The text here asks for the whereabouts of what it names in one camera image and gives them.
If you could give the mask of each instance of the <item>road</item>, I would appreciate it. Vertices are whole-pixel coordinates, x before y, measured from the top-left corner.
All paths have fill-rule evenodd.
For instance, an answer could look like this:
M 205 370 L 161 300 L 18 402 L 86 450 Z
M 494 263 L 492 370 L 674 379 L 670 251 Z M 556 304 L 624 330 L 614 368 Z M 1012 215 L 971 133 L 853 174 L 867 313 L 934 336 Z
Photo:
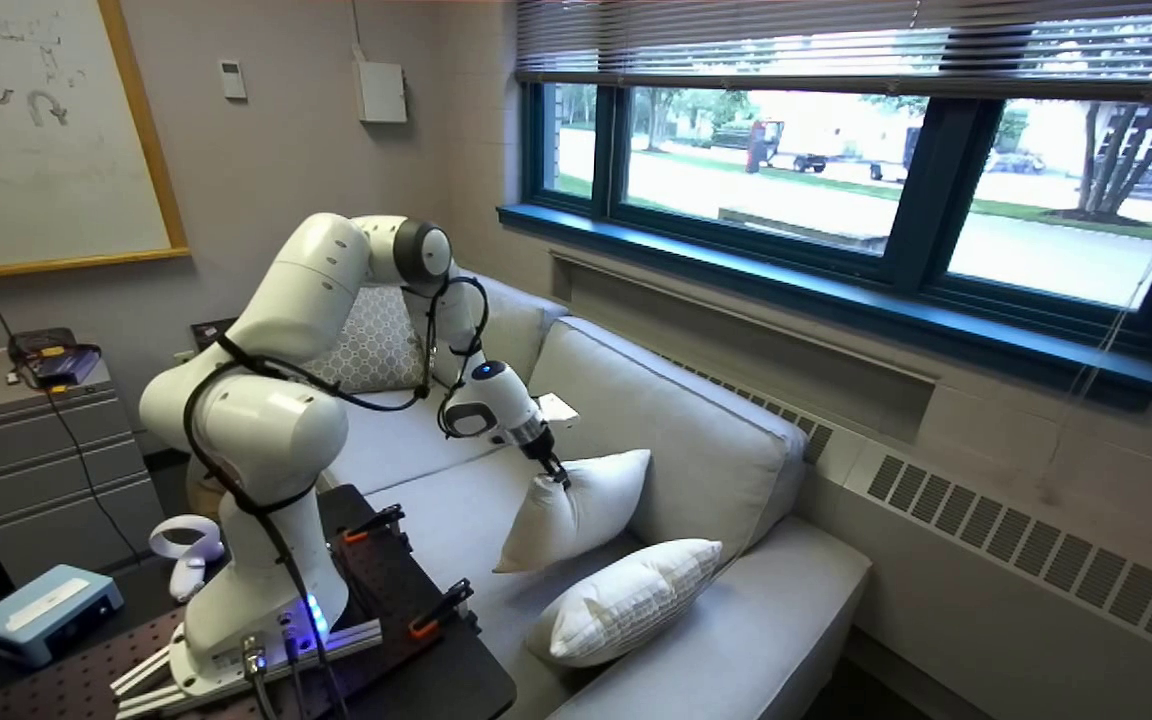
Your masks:
M 559 137 L 559 172 L 593 179 L 593 132 L 563 129 Z M 742 158 L 740 151 L 727 149 L 685 147 L 685 153 L 704 154 L 704 158 L 726 159 L 730 154 Z M 823 175 L 876 184 L 869 181 L 867 167 L 859 164 L 832 164 Z M 1045 177 L 991 173 L 982 182 L 986 179 L 992 181 L 992 176 L 1009 176 L 1014 197 L 1029 192 L 1015 188 L 1030 187 L 1029 181 L 1046 181 Z M 1000 179 L 995 184 L 1005 185 L 1006 182 Z M 1033 187 L 1046 185 L 1041 182 Z M 1038 206 L 1068 206 L 1055 190 L 1048 191 L 1051 195 L 1034 192 L 1046 199 Z M 631 154 L 628 195 L 659 202 L 691 215 L 718 218 L 719 209 L 741 209 L 783 223 L 856 238 L 886 236 L 897 207 L 896 200 L 831 187 L 695 167 L 672 160 L 669 152 Z M 1143 278 L 1146 281 L 1144 288 L 1152 282 L 1152 241 L 1107 232 L 1084 232 L 1063 225 L 971 214 L 958 236 L 950 273 L 1108 305 L 1138 306 L 1144 296 L 1144 290 L 1138 291 L 1138 285 L 1142 285 Z

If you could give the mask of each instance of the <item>black table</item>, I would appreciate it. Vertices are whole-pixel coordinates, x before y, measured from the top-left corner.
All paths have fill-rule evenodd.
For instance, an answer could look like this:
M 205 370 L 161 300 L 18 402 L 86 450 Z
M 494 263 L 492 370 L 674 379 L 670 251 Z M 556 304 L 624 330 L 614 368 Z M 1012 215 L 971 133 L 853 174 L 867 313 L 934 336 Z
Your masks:
M 321 493 L 319 511 L 325 535 L 355 526 L 374 514 L 353 486 Z M 411 541 L 420 543 L 420 538 L 411 538 Z M 166 592 L 173 566 L 173 561 L 156 558 L 116 574 L 124 607 L 74 652 L 101 644 L 174 611 L 177 606 Z M 477 638 L 471 626 L 452 623 L 445 626 L 442 632 L 442 641 L 433 647 L 349 697 L 351 715 L 359 719 L 402 717 L 404 720 L 490 720 L 502 715 L 517 692 L 505 667 Z M 0 661 L 0 688 L 26 674 Z

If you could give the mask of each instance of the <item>gray couch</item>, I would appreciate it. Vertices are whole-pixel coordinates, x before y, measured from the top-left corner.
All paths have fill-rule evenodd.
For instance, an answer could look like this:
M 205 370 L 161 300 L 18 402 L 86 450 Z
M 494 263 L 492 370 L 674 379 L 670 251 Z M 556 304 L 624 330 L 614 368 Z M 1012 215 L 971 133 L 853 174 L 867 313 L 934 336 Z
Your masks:
M 406 414 L 351 407 L 348 447 L 324 480 L 353 484 L 374 507 L 401 502 L 434 583 L 470 578 L 482 638 L 518 688 L 509 719 L 803 714 L 838 661 L 869 571 L 859 552 L 787 516 L 804 473 L 803 433 L 562 306 L 483 281 L 488 356 L 511 364 L 535 395 L 555 392 L 581 414 L 558 433 L 559 456 L 652 450 L 627 532 L 540 573 L 493 574 L 536 465 L 485 439 L 444 439 L 437 395 Z M 577 579 L 645 544 L 687 537 L 721 539 L 727 566 L 647 646 L 584 670 L 545 665 L 522 646 L 540 611 Z

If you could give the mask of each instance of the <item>wall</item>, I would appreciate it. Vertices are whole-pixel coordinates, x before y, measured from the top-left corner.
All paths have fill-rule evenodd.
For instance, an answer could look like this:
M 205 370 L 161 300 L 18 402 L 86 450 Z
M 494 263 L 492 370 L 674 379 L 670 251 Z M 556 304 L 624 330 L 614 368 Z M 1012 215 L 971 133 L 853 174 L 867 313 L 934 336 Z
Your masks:
M 189 323 L 242 310 L 303 217 L 444 213 L 448 91 L 442 56 L 429 53 L 439 3 L 359 0 L 367 56 L 406 73 L 411 122 L 386 127 L 357 120 L 347 1 L 123 5 L 192 255 L 1 278 L 0 305 L 14 329 L 67 325 L 100 343 L 135 407 L 173 353 L 192 348 Z M 221 97 L 221 58 L 242 61 L 250 101 Z
M 456 18 L 447 26 L 447 47 L 458 59 L 457 68 L 475 73 L 475 77 L 484 82 L 507 82 L 511 63 L 511 6 L 457 5 Z M 480 26 L 492 32 L 454 32 L 462 26 Z M 499 28 L 503 29 L 503 35 L 498 32 Z M 472 160 L 468 167 L 453 167 L 450 176 L 452 218 L 468 237 L 461 249 L 465 264 L 525 290 L 575 295 L 578 300 L 581 291 L 573 291 L 568 283 L 582 282 L 581 274 L 564 272 L 563 264 L 556 263 L 552 255 L 559 252 L 581 264 L 664 288 L 673 295 L 694 297 L 705 306 L 726 306 L 733 313 L 758 319 L 764 327 L 780 327 L 796 336 L 925 378 L 934 384 L 934 389 L 909 444 L 901 441 L 905 433 L 886 432 L 881 411 L 877 414 L 851 401 L 849 387 L 854 377 L 846 372 L 847 364 L 840 364 L 840 372 L 832 382 L 823 382 L 818 374 L 813 376 L 813 387 L 799 385 L 796 395 L 813 397 L 814 411 L 908 450 L 924 464 L 940 468 L 990 497 L 1083 535 L 1121 555 L 1152 564 L 1152 407 L 1147 414 L 1131 415 L 1083 406 L 1066 416 L 1061 392 L 1029 386 L 956 363 L 952 357 L 819 323 L 810 316 L 712 291 L 643 266 L 507 232 L 499 227 L 492 209 L 500 202 L 517 199 L 517 187 L 508 179 L 495 181 L 502 162 L 508 168 L 507 174 L 517 173 L 517 103 L 498 108 L 495 103 L 479 97 L 454 96 L 453 105 L 452 115 L 467 134 L 461 152 L 467 160 Z M 620 318 L 614 314 L 617 304 L 626 306 Z M 575 306 L 581 311 L 579 302 Z M 620 327 L 622 332 L 645 327 L 631 317 L 643 313 L 643 309 L 630 295 L 613 293 L 598 306 L 599 323 Z M 659 320 L 689 323 L 684 313 L 673 318 L 662 316 Z M 765 363 L 753 355 L 744 363 L 733 356 L 732 348 L 742 344 L 732 342 L 732 338 L 727 338 L 723 348 L 696 346 L 703 338 L 691 336 L 690 342 L 690 346 L 675 348 L 677 357 L 687 359 L 726 353 L 732 357 L 727 372 L 733 379 L 758 382 L 758 374 L 765 370 Z M 796 382 L 804 381 L 793 366 L 785 366 L 776 391 L 795 392 Z

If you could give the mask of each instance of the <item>white pillow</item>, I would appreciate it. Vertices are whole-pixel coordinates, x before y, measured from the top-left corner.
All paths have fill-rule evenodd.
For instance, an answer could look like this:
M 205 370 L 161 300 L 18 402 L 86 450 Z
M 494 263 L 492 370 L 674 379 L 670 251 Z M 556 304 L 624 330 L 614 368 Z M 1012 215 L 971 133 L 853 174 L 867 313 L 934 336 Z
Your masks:
M 526 635 L 539 659 L 571 667 L 616 660 L 681 615 L 718 570 L 723 544 L 664 541 L 567 589 Z
M 639 506 L 651 450 L 563 462 L 570 487 L 537 475 L 493 573 L 540 570 L 621 535 Z

